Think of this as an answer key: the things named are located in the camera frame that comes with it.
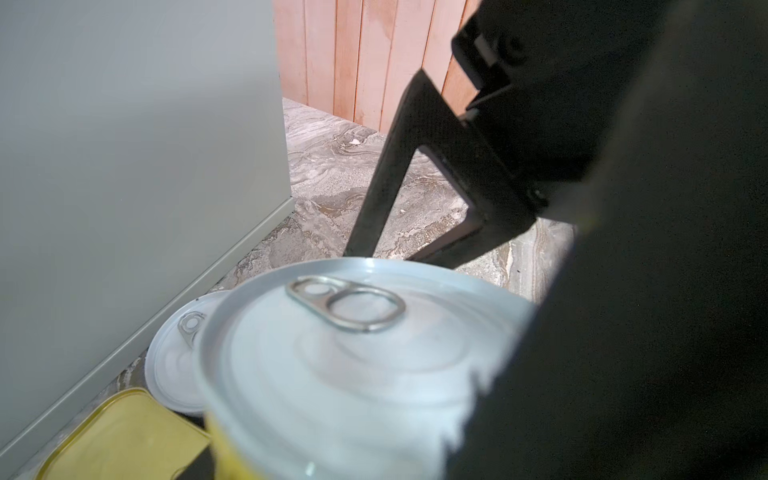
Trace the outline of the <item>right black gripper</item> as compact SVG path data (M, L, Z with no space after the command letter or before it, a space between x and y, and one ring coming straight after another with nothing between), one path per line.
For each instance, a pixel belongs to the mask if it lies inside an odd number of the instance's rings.
M406 87L344 249L374 254L416 152L467 205L411 259L454 269L580 210L606 132L667 1L483 1L451 42L476 88L463 122L424 71Z

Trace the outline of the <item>yellow can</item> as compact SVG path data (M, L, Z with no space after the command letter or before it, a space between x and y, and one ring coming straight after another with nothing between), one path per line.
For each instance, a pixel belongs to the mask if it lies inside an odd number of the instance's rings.
M298 263L229 292L195 373L217 479L440 479L535 306L423 263Z

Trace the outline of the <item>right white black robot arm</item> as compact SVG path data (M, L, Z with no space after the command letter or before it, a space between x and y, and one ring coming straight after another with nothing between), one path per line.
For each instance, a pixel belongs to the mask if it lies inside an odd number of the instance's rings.
M416 151L468 211L415 261L577 235L446 476L765 478L766 3L484 1L451 48L476 96L413 76L346 254Z

